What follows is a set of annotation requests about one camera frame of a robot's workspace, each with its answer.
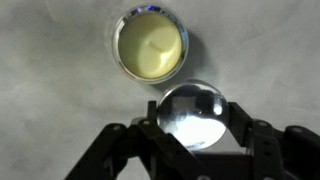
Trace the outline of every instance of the screw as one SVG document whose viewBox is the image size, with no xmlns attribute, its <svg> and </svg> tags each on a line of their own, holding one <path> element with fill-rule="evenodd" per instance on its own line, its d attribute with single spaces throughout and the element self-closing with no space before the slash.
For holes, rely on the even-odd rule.
<svg viewBox="0 0 320 180">
<path fill-rule="evenodd" d="M 197 180 L 211 180 L 208 176 L 200 175 L 198 176 Z"/>
<path fill-rule="evenodd" d="M 260 126 L 263 126 L 263 127 L 268 126 L 268 124 L 267 124 L 267 123 L 265 123 L 265 122 L 263 122 L 263 121 L 259 122 L 259 125 L 260 125 Z"/>
<path fill-rule="evenodd" d="M 272 177 L 264 177 L 263 180 L 275 180 L 275 179 Z"/>
<path fill-rule="evenodd" d="M 143 125 L 149 125 L 150 122 L 149 121 L 143 121 Z"/>
<path fill-rule="evenodd" d="M 292 130 L 294 132 L 296 132 L 296 133 L 302 133 L 302 129 L 301 128 L 293 128 Z"/>
<path fill-rule="evenodd" d="M 118 131 L 119 129 L 121 129 L 121 127 L 119 125 L 116 125 L 113 127 L 113 130 Z"/>
</svg>

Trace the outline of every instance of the gray background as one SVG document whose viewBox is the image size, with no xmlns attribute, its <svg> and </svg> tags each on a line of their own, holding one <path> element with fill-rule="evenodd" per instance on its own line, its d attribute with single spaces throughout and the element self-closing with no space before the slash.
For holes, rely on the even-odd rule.
<svg viewBox="0 0 320 180">
<path fill-rule="evenodd" d="M 1 0 L 0 179 L 63 179 L 108 123 L 146 114 L 169 85 L 207 81 L 252 117 L 320 133 L 319 0 L 163 0 L 190 32 L 182 70 L 160 85 L 113 62 L 120 16 L 143 0 Z M 233 151 L 227 134 L 209 150 Z M 136 160 L 120 179 L 147 179 Z"/>
</svg>

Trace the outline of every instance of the black holder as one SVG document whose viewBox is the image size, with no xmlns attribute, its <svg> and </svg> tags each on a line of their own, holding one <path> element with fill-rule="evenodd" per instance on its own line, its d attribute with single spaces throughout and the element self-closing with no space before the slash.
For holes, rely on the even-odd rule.
<svg viewBox="0 0 320 180">
<path fill-rule="evenodd" d="M 301 126 L 284 132 L 253 120 L 234 102 L 226 122 L 245 155 L 189 152 L 157 125 L 157 104 L 135 125 L 109 124 L 65 180 L 114 180 L 139 157 L 153 180 L 320 180 L 320 137 Z"/>
</svg>

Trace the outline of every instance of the yellow liquid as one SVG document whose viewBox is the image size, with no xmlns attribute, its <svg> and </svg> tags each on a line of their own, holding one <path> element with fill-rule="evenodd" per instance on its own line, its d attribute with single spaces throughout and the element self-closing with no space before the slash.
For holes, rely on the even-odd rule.
<svg viewBox="0 0 320 180">
<path fill-rule="evenodd" d="M 158 78 L 177 64 L 182 42 L 174 23 L 148 12 L 137 15 L 121 30 L 119 54 L 125 67 L 142 78 Z"/>
</svg>

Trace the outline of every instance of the white surface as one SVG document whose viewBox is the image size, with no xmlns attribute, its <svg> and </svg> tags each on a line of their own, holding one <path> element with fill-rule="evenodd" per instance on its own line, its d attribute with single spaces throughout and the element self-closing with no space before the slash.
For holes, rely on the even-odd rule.
<svg viewBox="0 0 320 180">
<path fill-rule="evenodd" d="M 189 77 L 277 128 L 320 133 L 319 0 L 163 0 L 190 31 L 190 53 L 157 86 L 128 79 L 110 49 L 114 23 L 142 2 L 1 1 L 0 179 L 63 179 L 104 125 L 144 116 Z M 135 168 L 121 178 L 146 178 Z"/>
</svg>

